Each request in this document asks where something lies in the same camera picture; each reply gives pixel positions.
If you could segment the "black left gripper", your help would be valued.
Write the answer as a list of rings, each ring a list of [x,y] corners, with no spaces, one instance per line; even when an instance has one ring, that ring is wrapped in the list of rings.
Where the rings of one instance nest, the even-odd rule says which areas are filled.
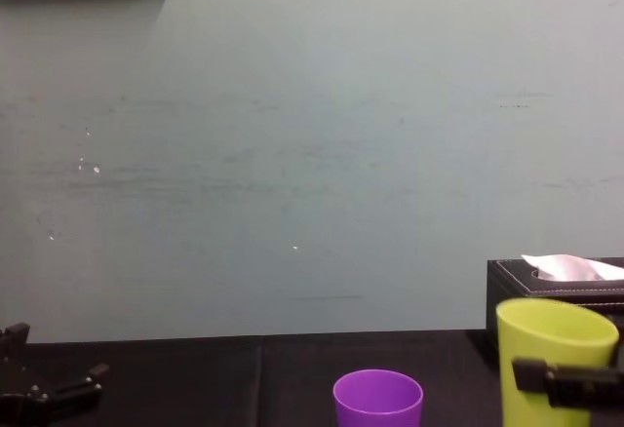
[[[18,323],[1,330],[1,425],[49,426],[60,410],[96,408],[102,398],[108,364],[98,364],[84,375],[60,385],[39,384],[35,393],[30,374],[21,360],[30,325]]]

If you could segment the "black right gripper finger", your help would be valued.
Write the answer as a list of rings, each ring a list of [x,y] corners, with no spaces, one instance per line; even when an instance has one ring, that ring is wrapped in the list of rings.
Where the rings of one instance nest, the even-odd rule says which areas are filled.
[[[519,391],[544,394],[551,407],[622,407],[623,372],[548,364],[516,358],[512,369]]]

